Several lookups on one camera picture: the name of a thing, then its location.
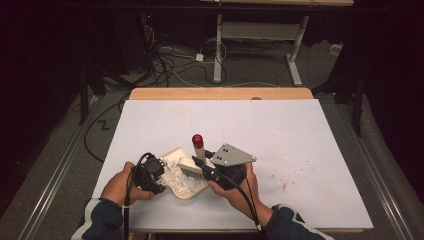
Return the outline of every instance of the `white tabletop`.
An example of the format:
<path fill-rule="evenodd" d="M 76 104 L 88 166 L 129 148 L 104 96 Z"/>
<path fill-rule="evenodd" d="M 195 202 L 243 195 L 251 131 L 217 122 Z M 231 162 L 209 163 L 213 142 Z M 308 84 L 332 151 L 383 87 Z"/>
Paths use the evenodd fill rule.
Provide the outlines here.
<path fill-rule="evenodd" d="M 180 147 L 194 155 L 191 137 L 216 151 L 229 143 L 257 157 L 253 164 L 261 200 L 284 202 L 319 229 L 369 229 L 372 222 L 317 100 L 129 100 L 93 197 L 126 161 Z M 172 191 L 139 201 L 130 228 L 140 231 L 255 229 L 209 188 L 190 200 Z"/>

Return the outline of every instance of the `dark blue sleeve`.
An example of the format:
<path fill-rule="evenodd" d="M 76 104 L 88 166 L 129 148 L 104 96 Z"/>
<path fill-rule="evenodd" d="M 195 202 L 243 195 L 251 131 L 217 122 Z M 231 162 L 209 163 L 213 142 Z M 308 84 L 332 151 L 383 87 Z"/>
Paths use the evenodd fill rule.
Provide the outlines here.
<path fill-rule="evenodd" d="M 334 240 L 332 237 L 308 226 L 302 217 L 284 204 L 272 207 L 273 213 L 264 228 L 270 240 Z"/>
<path fill-rule="evenodd" d="M 85 207 L 83 220 L 71 239 L 122 240 L 122 223 L 122 209 L 116 203 L 104 198 L 91 199 Z"/>

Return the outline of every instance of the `desk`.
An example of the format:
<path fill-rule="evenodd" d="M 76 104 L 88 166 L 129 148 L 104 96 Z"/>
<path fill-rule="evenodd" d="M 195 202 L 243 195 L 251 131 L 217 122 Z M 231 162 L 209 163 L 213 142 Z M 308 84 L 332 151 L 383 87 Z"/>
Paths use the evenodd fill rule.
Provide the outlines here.
<path fill-rule="evenodd" d="M 224 3 L 272 4 L 272 5 L 302 5 L 302 6 L 352 6 L 353 0 L 222 0 Z M 299 24 L 227 22 L 218 14 L 216 53 L 213 81 L 221 82 L 222 71 L 222 38 L 248 38 L 271 40 L 294 40 L 293 51 L 286 55 L 286 61 L 295 86 L 302 86 L 299 71 L 296 67 L 296 56 L 302 43 L 309 16 L 303 16 Z"/>
<path fill-rule="evenodd" d="M 160 156 L 180 147 L 194 155 L 193 133 L 203 135 L 208 150 L 225 141 L 257 156 L 254 169 L 265 204 L 285 202 L 324 231 L 373 227 L 321 106 L 303 88 L 135 89 L 125 103 L 93 197 L 100 196 L 125 161 L 135 162 L 145 152 Z M 245 232 L 255 226 L 210 189 L 190 200 L 178 199 L 167 189 L 152 201 L 132 205 L 130 229 Z"/>

